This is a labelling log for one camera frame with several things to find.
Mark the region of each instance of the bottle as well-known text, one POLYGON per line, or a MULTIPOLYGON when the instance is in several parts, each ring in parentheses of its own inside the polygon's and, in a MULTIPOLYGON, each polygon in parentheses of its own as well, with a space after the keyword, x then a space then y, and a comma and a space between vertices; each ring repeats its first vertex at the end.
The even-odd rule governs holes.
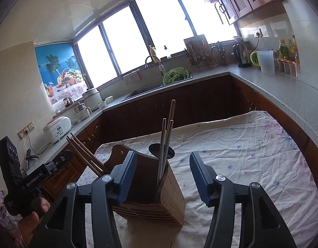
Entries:
POLYGON ((280 45, 279 45, 280 58, 281 59, 289 59, 289 50, 288 50, 288 46, 285 43, 285 40, 280 39, 279 42, 280 42, 280 45))
POLYGON ((167 47, 164 45, 164 49, 166 51, 166 56, 167 56, 167 59, 170 59, 172 56, 168 53, 167 51, 167 47))
MULTIPOLYGON (((153 47, 152 45, 149 45, 149 48, 150 48, 150 53, 151 53, 151 55, 157 55, 156 54, 156 48, 155 47, 153 47)), ((159 61, 158 61, 158 59, 157 58, 153 58, 153 61, 154 61, 154 63, 158 63, 159 61)))
POLYGON ((294 47, 294 45, 293 45, 293 43, 292 43, 292 40, 291 39, 289 39, 288 40, 288 51, 289 51, 289 60, 291 60, 291 61, 295 61, 295 52, 293 51, 293 47, 294 47))
POLYGON ((293 35, 293 36, 292 36, 292 39, 293 39, 293 51, 294 51, 294 53, 295 53, 295 62, 296 62, 297 64, 300 64, 300 61, 299 61, 299 52, 298 52, 296 37, 293 35))

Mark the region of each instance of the green colander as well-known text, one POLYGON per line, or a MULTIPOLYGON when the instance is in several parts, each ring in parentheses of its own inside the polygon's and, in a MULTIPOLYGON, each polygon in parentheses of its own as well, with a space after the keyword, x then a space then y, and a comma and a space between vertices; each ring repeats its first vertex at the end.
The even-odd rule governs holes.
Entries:
POLYGON ((165 74, 162 83, 164 86, 170 85, 172 83, 182 81, 189 78, 189 72, 185 68, 175 68, 171 69, 165 74))

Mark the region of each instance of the rice cooker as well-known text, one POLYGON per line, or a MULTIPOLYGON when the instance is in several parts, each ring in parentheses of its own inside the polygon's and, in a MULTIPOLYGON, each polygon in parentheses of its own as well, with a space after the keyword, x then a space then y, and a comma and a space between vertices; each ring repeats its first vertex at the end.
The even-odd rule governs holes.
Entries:
POLYGON ((88 89, 82 94, 82 97, 91 111, 98 109, 98 104, 103 102, 100 93, 96 88, 88 89))
POLYGON ((66 116, 52 119, 43 128, 43 132, 50 143, 59 141, 72 128, 71 120, 66 116))

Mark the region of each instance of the kitchen counter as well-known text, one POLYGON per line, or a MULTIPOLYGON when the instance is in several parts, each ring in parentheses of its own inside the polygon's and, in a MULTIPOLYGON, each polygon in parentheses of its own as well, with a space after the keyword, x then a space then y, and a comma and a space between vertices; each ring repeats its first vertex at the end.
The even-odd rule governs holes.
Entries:
MULTIPOLYGON (((192 71, 191 79, 166 87, 161 87, 124 101, 122 100, 130 93, 114 98, 114 101, 108 103, 104 109, 94 111, 87 119, 74 126, 70 132, 77 136, 103 112, 119 106, 174 88, 186 86, 191 83, 197 83, 225 75, 231 75, 239 79, 277 105, 305 131, 309 138, 318 147, 318 90, 298 81, 294 76, 280 73, 279 71, 275 71, 274 76, 266 76, 262 74, 257 67, 238 68, 237 64, 192 71)), ((33 162, 27 172, 30 173, 42 163, 52 160, 57 154, 59 154, 59 152, 61 152, 67 143, 66 137, 64 136, 60 141, 49 146, 49 148, 39 156, 39 159, 33 162)))

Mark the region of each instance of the metal screw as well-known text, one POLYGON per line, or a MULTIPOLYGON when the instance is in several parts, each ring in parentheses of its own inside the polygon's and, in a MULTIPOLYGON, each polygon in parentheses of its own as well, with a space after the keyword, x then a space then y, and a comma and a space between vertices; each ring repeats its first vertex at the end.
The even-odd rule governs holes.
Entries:
POLYGON ((251 184, 251 186, 252 186, 253 188, 255 188, 255 189, 260 188, 260 184, 258 184, 258 183, 256 183, 256 182, 253 182, 253 183, 251 184))
POLYGON ((104 176, 102 177, 102 180, 103 180, 104 182, 111 181, 111 179, 112 179, 112 177, 111 177, 110 175, 104 175, 104 176))
POLYGON ((76 187, 75 183, 69 183, 67 184, 67 189, 73 189, 74 187, 76 187))
POLYGON ((224 177, 223 175, 217 175, 215 179, 218 180, 219 182, 223 182, 226 179, 226 177, 224 177))

